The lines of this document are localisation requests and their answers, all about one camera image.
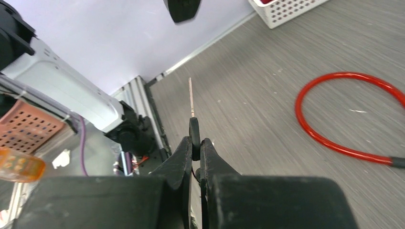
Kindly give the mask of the orange plastic basket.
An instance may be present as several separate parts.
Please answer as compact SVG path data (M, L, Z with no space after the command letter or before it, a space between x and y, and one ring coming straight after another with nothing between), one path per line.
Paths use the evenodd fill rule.
M0 146L33 154L64 126L60 119L18 100L0 119Z

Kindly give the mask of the black-headed key bunch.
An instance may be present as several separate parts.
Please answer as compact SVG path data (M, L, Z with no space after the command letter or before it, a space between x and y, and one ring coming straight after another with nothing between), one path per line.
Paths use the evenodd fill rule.
M191 118L189 119L189 136L192 140L192 160L200 160L200 129L198 118L195 117L194 104L193 104L193 93L192 93L192 79L189 78L189 93L190 93L190 105L191 105Z

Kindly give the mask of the red cloth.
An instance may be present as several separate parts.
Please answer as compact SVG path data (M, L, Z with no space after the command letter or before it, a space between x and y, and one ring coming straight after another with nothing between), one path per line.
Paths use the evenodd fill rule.
M268 3L270 3L270 2L273 2L273 1L275 1L275 0L259 0L261 3L263 3L263 4L268 4Z

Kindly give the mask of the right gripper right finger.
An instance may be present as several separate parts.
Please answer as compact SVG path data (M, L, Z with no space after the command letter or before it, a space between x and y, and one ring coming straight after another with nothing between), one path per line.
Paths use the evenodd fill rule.
M340 186L325 177L241 175L201 144L205 229L356 229Z

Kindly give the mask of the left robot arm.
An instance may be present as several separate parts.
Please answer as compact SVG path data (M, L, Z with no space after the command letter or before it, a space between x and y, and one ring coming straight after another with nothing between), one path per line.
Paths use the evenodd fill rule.
M148 117L95 86L57 56L8 3L0 3L0 74L88 120L136 157L156 147Z

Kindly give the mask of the white plastic perforated basket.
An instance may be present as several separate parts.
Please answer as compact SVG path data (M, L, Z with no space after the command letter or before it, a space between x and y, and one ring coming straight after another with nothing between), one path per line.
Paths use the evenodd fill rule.
M328 0L275 0L268 4L263 4L259 0L248 2L265 24L274 29Z

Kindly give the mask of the black padlock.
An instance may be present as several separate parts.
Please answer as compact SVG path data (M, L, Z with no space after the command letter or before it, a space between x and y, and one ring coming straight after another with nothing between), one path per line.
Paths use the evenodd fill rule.
M197 14L201 0L164 0L174 23L191 20Z

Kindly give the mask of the orange drink bottle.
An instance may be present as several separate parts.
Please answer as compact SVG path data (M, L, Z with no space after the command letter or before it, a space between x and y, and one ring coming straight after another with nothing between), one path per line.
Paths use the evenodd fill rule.
M1 180L31 183L42 177L45 167L45 162L38 157L6 147L0 149Z

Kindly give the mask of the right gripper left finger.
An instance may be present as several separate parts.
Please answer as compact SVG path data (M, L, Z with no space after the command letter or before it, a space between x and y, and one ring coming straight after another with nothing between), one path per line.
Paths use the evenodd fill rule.
M53 177L34 189L15 229L188 229L192 140L148 175Z

